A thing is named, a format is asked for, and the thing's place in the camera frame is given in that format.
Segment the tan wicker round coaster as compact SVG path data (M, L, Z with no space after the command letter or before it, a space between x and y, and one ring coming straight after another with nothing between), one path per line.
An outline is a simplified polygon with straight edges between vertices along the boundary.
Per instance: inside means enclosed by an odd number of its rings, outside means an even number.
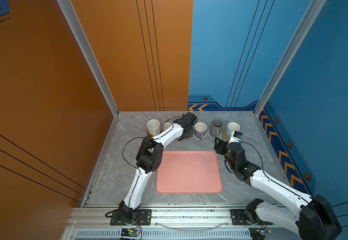
M229 138L226 136L226 134L222 134L222 137L223 137L226 141L229 141Z

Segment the grey green mug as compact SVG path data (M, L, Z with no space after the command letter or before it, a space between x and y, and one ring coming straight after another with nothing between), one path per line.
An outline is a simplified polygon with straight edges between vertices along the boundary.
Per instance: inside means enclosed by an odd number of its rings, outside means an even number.
M220 119L214 119L211 122L210 130L209 130L209 135L211 138L218 138L222 132L223 129L223 121Z

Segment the light blue mug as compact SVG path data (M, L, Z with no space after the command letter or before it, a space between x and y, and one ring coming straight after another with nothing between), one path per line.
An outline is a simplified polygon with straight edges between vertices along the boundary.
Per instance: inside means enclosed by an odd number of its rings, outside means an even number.
M226 127L226 137L229 140L234 132L240 131L240 125L236 122L229 122Z

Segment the blue grey woven coaster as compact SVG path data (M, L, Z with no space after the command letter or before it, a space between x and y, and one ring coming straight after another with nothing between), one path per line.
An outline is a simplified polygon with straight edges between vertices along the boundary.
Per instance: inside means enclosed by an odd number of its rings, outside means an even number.
M216 137L213 137L210 132L207 133L207 137L211 140L215 140L215 138L220 138L220 135L217 135Z

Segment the plain brown round coaster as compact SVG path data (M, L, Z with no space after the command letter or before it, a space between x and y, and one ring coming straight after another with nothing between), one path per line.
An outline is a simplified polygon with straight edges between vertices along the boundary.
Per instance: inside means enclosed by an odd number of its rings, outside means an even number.
M148 138L152 138L152 137L153 137L153 136L150 134L149 131L147 131L147 137L148 137Z

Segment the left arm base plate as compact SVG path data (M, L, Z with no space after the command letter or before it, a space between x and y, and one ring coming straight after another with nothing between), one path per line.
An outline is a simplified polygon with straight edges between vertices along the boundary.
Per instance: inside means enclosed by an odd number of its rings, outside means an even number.
M115 210L112 214L110 225L111 226L149 226L152 219L152 210L139 209L136 215L133 215L129 220L121 214L120 210Z

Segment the purple mug white inside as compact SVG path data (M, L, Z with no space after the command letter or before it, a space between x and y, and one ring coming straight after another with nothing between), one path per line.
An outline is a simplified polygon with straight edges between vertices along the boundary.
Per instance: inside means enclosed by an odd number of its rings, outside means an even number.
M204 140L207 134L207 125L203 122L198 122L193 126L193 136L197 140Z

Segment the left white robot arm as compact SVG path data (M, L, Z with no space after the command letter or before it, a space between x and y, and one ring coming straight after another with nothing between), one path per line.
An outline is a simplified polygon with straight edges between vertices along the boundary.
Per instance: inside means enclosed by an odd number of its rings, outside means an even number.
M119 203L116 211L121 221L128 225L139 222L138 210L141 205L142 195L146 185L153 174L161 165L164 148L174 140L182 141L193 136L193 126L198 118L188 112L181 117L170 119L170 127L162 133L151 138L143 137L136 155L136 174L130 190L124 200Z

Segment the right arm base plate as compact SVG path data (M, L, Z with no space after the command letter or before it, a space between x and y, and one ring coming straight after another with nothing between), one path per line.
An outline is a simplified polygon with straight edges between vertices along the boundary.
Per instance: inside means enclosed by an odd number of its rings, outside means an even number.
M231 220L233 225L273 225L270 222L263 222L253 210L231 209Z

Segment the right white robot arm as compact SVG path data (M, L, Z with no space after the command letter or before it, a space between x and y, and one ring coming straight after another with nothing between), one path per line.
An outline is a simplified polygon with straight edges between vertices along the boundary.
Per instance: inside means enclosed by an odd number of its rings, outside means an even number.
M304 240L334 240L342 233L342 226L326 198L321 195L313 197L273 178L247 160L242 144L234 137L229 141L215 138L214 150L224 156L227 169L240 181L265 192L283 205L280 208L262 199L252 200L245 209L249 224L273 223Z

